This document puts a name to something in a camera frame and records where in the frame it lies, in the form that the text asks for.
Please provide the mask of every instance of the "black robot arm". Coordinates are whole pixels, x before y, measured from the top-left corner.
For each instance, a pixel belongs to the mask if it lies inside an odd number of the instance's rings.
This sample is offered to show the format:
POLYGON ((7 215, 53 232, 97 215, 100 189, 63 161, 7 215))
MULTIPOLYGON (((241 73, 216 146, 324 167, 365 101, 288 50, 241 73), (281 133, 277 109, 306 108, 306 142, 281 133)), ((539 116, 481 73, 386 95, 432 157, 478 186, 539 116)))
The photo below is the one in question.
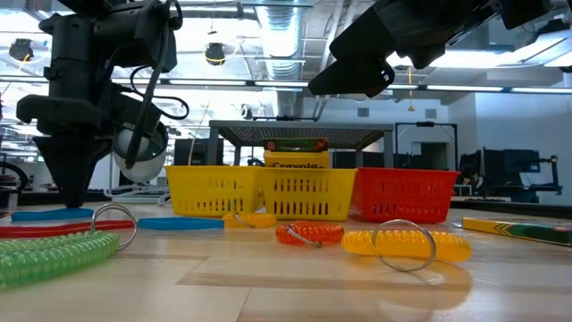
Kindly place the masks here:
POLYGON ((146 149, 153 149, 152 156, 166 149, 162 113, 151 99, 159 73, 177 64, 173 31, 182 15, 176 0, 61 2, 75 14, 55 14, 39 24, 53 36, 51 64, 44 70, 49 95, 23 98, 16 114, 25 123, 38 120, 47 136, 34 141, 66 206, 75 208, 85 199, 97 161, 112 150, 129 171, 149 161, 146 149), (111 75, 115 66, 143 65, 154 71, 140 102, 123 95, 111 75))
POLYGON ((550 9, 550 0, 378 0, 332 42, 336 62, 308 87, 314 95, 374 97, 393 83, 385 61, 392 53, 423 69, 495 16, 513 29, 550 9))

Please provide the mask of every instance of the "blue plastic strip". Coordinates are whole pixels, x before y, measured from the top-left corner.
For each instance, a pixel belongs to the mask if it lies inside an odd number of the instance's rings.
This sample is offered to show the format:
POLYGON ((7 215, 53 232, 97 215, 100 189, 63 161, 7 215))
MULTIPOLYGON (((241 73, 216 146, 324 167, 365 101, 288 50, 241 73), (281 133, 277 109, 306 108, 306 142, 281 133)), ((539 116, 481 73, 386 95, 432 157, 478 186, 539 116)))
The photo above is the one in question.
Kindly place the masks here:
POLYGON ((141 218, 137 224, 141 229, 154 230, 197 230, 224 228, 224 221, 183 217, 141 218))
POLYGON ((63 208, 47 211, 18 211, 13 213, 12 221, 65 220, 90 218, 91 216, 93 216, 93 209, 63 208))

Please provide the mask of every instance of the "table surface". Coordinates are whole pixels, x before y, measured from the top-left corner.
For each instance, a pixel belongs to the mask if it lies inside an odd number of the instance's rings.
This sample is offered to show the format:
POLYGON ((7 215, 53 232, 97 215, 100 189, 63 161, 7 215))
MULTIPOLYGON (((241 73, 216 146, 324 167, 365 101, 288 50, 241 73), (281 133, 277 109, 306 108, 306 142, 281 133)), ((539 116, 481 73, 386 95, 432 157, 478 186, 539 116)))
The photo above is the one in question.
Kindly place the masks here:
MULTIPOLYGON (((172 216, 128 206, 138 217, 172 216)), ((423 271, 392 271, 376 258, 282 245, 274 229, 139 231, 129 248, 76 273, 0 288, 0 321, 569 321, 572 249, 443 225, 473 257, 423 271)), ((120 218, 119 213, 101 219, 120 218)), ((7 219, 0 225, 10 224, 7 219)), ((373 224, 347 222, 348 230, 373 224)), ((123 238, 129 231, 120 232, 123 238)))

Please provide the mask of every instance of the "orange spiral keychain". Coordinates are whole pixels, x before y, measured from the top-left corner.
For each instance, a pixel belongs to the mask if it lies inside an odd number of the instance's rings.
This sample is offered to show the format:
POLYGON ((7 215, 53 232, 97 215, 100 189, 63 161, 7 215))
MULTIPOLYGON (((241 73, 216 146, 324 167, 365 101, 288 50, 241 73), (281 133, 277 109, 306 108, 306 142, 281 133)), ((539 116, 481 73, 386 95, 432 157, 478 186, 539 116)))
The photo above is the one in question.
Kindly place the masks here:
POLYGON ((340 242, 343 233, 343 227, 340 225, 301 220, 276 228, 278 242, 289 245, 308 244, 315 247, 321 247, 325 243, 340 242))

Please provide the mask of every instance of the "red basket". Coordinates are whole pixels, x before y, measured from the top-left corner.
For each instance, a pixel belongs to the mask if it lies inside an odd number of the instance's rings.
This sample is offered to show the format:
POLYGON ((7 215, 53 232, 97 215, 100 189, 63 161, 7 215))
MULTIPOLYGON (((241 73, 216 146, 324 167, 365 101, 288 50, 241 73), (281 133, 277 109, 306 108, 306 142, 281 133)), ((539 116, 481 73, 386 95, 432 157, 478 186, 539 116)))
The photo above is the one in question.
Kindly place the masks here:
POLYGON ((457 176, 454 171, 358 168, 351 211, 376 223, 442 223, 457 176))

